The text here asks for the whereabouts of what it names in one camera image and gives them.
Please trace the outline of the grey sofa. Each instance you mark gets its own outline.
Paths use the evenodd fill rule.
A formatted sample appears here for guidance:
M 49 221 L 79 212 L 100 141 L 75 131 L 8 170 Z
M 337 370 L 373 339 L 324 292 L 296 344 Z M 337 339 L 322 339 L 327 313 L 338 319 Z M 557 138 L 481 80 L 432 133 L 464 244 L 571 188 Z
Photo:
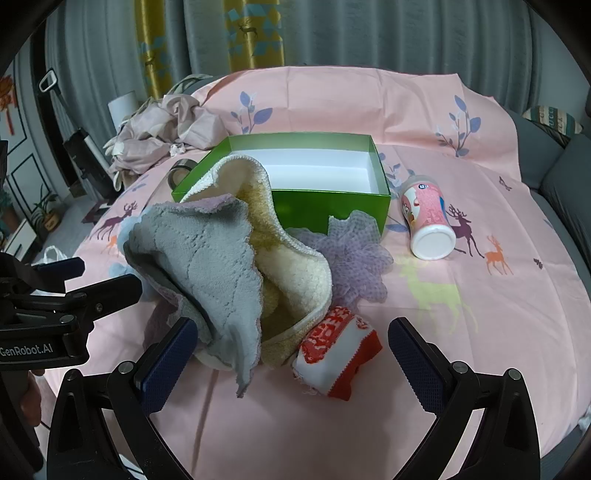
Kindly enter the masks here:
M 523 182 L 557 215 L 586 263 L 590 262 L 590 139 L 576 134 L 566 146 L 533 122 L 509 113 L 518 135 Z

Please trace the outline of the black stand with pole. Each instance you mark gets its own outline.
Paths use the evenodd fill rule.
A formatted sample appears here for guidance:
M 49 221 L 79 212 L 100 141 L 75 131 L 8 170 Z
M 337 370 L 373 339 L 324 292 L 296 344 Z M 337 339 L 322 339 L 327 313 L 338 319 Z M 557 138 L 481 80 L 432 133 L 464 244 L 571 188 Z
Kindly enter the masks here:
M 54 93 L 68 120 L 74 127 L 74 132 L 64 142 L 64 147 L 81 173 L 81 178 L 89 181 L 93 190 L 103 199 L 115 200 L 118 192 L 113 187 L 113 180 L 109 174 L 109 164 L 90 134 L 82 127 L 64 100 L 58 86 L 58 77 L 52 68 L 39 81 L 38 87 L 42 94 Z

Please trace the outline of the red white sock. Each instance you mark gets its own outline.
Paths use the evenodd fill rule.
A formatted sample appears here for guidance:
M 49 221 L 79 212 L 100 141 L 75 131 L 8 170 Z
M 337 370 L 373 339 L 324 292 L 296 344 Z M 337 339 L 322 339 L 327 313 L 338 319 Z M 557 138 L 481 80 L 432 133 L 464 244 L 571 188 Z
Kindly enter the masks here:
M 312 391 L 349 401 L 356 373 L 382 349 L 377 331 L 366 320 L 335 306 L 304 337 L 291 370 Z

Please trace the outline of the white plastic bag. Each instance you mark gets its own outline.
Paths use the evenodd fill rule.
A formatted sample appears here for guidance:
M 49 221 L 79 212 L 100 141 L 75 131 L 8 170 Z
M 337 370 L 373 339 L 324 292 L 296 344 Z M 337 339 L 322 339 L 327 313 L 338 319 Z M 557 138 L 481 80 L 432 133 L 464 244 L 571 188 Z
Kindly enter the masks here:
M 41 264 L 50 264 L 58 261 L 67 260 L 68 256 L 64 254 L 58 247 L 55 245 L 50 245 L 46 247 L 42 253 L 39 253 L 34 261 L 32 262 L 33 265 L 41 265 Z

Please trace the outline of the crumpled beige cloth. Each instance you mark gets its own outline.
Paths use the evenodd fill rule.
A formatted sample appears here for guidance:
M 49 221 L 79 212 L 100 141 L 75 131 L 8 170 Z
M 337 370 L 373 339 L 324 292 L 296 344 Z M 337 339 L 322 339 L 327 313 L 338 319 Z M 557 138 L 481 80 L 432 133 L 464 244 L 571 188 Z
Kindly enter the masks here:
M 104 145 L 109 171 L 139 176 L 174 146 L 209 150 L 228 137 L 221 118 L 186 94 L 146 101 Z

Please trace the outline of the cream fluffy towel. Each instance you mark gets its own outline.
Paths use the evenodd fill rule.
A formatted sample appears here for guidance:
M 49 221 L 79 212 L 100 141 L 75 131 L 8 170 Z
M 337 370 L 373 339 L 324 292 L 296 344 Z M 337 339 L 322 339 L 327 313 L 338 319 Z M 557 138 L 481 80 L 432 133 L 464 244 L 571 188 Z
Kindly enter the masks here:
M 247 205 L 254 264 L 263 279 L 270 282 L 273 299 L 279 303 L 262 321 L 262 361 L 271 368 L 280 367 L 297 351 L 308 331 L 328 313 L 332 302 L 328 260 L 281 227 L 269 175 L 256 159 L 239 154 L 222 158 L 180 201 L 222 194 L 231 194 Z

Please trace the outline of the striped cushion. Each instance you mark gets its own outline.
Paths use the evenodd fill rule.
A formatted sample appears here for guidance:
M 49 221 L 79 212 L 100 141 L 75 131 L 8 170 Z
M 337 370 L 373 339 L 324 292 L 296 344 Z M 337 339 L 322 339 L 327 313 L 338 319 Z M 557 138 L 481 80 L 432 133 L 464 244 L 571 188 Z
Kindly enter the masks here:
M 575 135 L 583 132 L 583 126 L 567 112 L 549 106 L 534 106 L 522 117 L 533 122 L 565 148 Z

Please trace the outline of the grey purple microfibre cloth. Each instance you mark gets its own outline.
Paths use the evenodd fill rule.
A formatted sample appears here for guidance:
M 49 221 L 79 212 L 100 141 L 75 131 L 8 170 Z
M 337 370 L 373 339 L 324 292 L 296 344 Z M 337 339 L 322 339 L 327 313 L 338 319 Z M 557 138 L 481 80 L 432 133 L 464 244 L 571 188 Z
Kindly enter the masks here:
M 120 249 L 180 318 L 197 324 L 195 354 L 235 372 L 242 397 L 262 350 L 263 277 L 249 243 L 249 207 L 232 196 L 150 206 Z

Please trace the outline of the grey yellow curtains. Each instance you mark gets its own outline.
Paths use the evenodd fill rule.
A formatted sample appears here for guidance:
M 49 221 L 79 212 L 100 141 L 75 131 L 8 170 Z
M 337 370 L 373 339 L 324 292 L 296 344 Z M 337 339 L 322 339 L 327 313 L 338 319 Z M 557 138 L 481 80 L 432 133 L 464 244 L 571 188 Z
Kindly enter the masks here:
M 107 108 L 158 98 L 191 74 L 283 65 L 458 74 L 521 112 L 539 97 L 541 47 L 522 1 L 66 1 L 42 35 L 67 104 L 98 140 Z

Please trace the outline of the clear glass jar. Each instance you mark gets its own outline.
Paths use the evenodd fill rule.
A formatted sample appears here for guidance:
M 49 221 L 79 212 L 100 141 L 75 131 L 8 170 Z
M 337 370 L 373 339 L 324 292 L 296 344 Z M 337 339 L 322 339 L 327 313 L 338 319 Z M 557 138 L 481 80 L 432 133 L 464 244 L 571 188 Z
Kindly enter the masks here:
M 167 183 L 171 190 L 177 188 L 190 172 L 197 167 L 197 162 L 190 158 L 177 160 L 167 174 Z

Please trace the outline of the purple mesh bath sponge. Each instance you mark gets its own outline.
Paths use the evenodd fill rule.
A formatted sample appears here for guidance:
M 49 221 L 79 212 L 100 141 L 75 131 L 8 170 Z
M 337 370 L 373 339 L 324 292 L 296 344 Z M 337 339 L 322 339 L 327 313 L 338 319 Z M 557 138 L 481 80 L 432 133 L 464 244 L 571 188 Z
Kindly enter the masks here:
M 386 301 L 388 289 L 382 277 L 394 259 L 381 245 L 381 233 L 373 216 L 353 210 L 344 220 L 331 216 L 327 234 L 307 228 L 290 228 L 287 233 L 327 259 L 332 272 L 332 306 L 358 312 L 360 300 Z

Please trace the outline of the green cardboard box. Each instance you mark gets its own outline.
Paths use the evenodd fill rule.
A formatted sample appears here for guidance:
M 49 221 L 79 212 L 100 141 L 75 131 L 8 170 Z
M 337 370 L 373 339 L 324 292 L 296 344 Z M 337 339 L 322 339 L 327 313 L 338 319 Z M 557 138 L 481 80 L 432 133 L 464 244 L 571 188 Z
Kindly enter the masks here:
M 370 135 L 290 132 L 235 135 L 204 156 L 172 191 L 180 201 L 227 155 L 249 155 L 269 175 L 273 204 L 284 228 L 325 233 L 329 217 L 360 210 L 384 230 L 391 193 Z

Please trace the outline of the potted plant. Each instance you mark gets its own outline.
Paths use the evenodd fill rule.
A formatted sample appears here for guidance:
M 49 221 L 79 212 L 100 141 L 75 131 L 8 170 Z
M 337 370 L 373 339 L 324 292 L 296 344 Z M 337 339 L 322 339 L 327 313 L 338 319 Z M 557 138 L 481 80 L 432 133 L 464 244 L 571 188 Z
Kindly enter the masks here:
M 60 224 L 61 217 L 56 210 L 59 197 L 56 193 L 40 186 L 39 200 L 34 203 L 31 221 L 37 229 L 43 228 L 47 233 L 53 232 Z

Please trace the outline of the white cylinder lamp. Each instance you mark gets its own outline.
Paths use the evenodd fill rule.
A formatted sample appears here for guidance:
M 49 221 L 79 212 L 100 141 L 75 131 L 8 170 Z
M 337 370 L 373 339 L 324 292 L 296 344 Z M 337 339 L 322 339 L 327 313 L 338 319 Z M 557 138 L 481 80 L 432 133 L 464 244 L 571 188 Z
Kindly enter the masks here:
M 134 90 L 131 90 L 107 103 L 107 108 L 118 134 L 124 121 L 128 119 L 139 107 L 137 96 Z

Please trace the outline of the pink cartoon paper cup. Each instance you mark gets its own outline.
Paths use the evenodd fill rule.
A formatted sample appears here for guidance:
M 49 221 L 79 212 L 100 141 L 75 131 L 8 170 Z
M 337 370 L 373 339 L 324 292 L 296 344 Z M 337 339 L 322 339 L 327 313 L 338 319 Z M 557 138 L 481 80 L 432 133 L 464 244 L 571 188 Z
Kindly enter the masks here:
M 410 249 L 421 260 L 447 257 L 456 247 L 443 193 L 425 175 L 412 175 L 401 186 L 401 211 L 410 231 Z

